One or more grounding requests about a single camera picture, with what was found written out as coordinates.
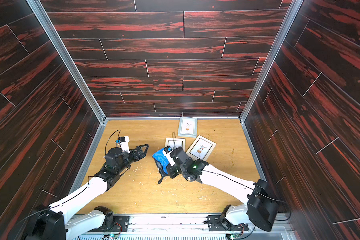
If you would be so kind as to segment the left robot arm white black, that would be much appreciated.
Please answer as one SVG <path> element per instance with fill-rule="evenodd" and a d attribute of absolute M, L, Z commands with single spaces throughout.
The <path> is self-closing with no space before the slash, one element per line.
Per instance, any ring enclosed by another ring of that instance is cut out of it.
<path fill-rule="evenodd" d="M 68 196 L 49 206 L 38 206 L 25 220 L 22 234 L 15 236 L 19 240 L 72 240 L 88 231 L 100 229 L 113 230 L 117 223 L 114 213 L 106 207 L 96 207 L 86 215 L 75 214 L 96 197 L 110 190 L 122 176 L 123 170 L 146 157 L 149 145 L 140 145 L 125 151 L 112 148 L 105 154 L 106 162 L 89 179 L 89 182 Z"/>

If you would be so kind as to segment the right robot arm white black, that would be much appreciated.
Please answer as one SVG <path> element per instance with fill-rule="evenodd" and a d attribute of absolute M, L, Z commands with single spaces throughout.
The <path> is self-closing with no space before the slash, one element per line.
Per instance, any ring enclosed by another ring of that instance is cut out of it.
<path fill-rule="evenodd" d="M 238 199 L 242 204 L 227 205 L 221 213 L 218 224 L 232 230 L 239 224 L 252 223 L 255 227 L 270 232 L 276 220 L 279 204 L 271 197 L 268 183 L 246 181 L 227 174 L 206 161 L 193 160 L 183 148 L 172 149 L 167 146 L 162 150 L 168 164 L 167 174 L 173 179 L 182 175 L 189 182 L 199 182 L 215 187 Z"/>

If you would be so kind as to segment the light green picture frame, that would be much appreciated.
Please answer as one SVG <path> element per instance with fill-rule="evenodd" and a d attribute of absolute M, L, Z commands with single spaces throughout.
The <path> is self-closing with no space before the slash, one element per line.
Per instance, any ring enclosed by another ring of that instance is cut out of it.
<path fill-rule="evenodd" d="M 181 117 L 179 121 L 178 136 L 197 137 L 197 118 Z"/>

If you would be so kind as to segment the cream picture frame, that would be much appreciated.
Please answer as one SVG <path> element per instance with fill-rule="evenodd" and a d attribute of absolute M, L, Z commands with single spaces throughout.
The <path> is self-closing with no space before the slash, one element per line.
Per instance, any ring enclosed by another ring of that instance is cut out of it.
<path fill-rule="evenodd" d="M 207 161 L 215 146 L 216 143 L 199 135 L 186 151 L 186 153 L 193 160 L 200 159 Z"/>
<path fill-rule="evenodd" d="M 171 149 L 181 147 L 183 150 L 186 149 L 186 139 L 183 138 L 166 138 L 165 147 L 170 146 Z"/>

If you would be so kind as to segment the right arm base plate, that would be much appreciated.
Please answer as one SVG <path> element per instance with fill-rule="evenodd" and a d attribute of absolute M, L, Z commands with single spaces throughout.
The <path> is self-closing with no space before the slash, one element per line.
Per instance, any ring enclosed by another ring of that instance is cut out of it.
<path fill-rule="evenodd" d="M 220 215 L 208 215 L 207 219 L 203 221 L 208 226 L 210 232 L 223 232 L 223 231 L 241 231 L 249 230 L 247 224 L 233 225 L 228 220 L 222 219 Z"/>

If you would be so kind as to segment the blue microfiber cloth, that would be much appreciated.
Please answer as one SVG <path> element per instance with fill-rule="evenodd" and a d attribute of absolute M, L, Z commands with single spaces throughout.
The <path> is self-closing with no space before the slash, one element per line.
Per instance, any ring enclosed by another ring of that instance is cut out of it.
<path fill-rule="evenodd" d="M 167 172 L 167 166 L 169 164 L 169 160 L 167 158 L 167 153 L 170 153 L 173 149 L 170 146 L 162 148 L 153 154 L 153 159 L 155 160 L 156 166 L 159 169 L 159 173 L 161 175 L 158 184 L 162 183 L 164 177 L 169 176 Z"/>

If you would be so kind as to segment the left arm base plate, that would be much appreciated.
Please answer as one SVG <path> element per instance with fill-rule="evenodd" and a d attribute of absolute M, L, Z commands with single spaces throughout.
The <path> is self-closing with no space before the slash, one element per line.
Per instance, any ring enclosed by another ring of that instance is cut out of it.
<path fill-rule="evenodd" d="M 90 230 L 90 233 L 99 233 L 99 232 L 127 232 L 129 227 L 130 216 L 118 216 L 113 215 L 112 217 L 106 216 L 103 224 L 97 228 Z"/>

